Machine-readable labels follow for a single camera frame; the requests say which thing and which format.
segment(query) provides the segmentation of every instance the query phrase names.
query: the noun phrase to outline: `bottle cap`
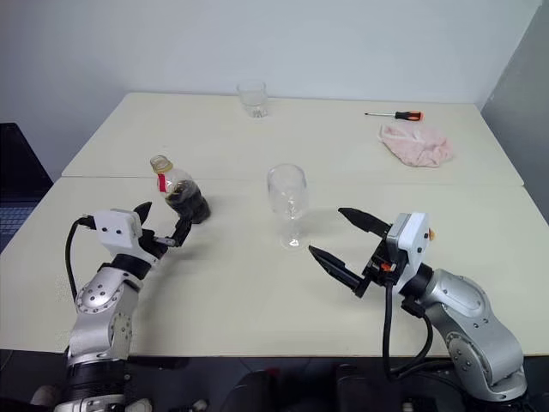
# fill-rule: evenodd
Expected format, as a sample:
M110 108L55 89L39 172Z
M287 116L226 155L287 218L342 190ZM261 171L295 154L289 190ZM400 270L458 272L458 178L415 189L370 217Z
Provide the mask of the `bottle cap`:
M166 173L173 168L173 164L168 158L161 154L151 159L151 166L156 174Z

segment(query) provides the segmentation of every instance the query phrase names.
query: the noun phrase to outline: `white table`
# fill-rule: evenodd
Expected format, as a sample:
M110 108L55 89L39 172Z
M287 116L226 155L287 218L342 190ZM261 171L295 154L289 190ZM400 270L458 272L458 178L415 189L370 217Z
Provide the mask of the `white table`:
M377 134L390 118L364 112L421 110L452 142L438 169L403 165ZM199 179L260 179L284 162L310 181L522 185L472 104L270 99L269 116L249 118L234 96L128 94L63 176L153 176L165 154Z
M145 279L134 317L134 354L381 354L383 290L359 300L330 278L306 250L286 251L275 236L265 184L198 182L213 214L193 227ZM360 272L378 239L336 212L339 206L393 221L402 211L431 214L437 238L426 253L433 268L482 285L499 319L525 354L548 354L543 257L549 228L521 187L330 185L312 182L306 226L311 243ZM172 231L175 215L153 179L61 178L0 256L0 347L63 351L75 321L63 263L71 222L99 209L132 209L153 200L147 227ZM80 229L73 268L78 285L110 261L96 234ZM423 322L395 303L391 353L415 354ZM440 336L431 354L446 355Z

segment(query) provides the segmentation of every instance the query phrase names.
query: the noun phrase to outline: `crumpled cloth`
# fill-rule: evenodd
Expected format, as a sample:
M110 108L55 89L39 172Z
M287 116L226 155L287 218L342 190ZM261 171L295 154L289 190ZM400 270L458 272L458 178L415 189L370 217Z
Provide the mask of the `crumpled cloth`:
M408 166L439 167L454 156L449 140L424 124L386 124L379 131L379 139Z

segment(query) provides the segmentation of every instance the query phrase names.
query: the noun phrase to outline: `plastic bottle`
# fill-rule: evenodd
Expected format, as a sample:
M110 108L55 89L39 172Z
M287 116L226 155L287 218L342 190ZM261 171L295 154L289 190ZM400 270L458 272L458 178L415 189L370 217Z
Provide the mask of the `plastic bottle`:
M209 218L211 212L208 202L187 172L173 167L162 155L153 157L151 166L158 174L158 190L172 209L181 217L192 220L194 224Z

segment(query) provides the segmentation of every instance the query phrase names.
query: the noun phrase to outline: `red bottle label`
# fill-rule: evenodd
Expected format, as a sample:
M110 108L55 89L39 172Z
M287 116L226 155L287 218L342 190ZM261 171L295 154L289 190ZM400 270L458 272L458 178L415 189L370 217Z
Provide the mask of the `red bottle label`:
M163 174L158 175L158 189L162 193L167 192L167 190L166 190L166 176L164 176Z

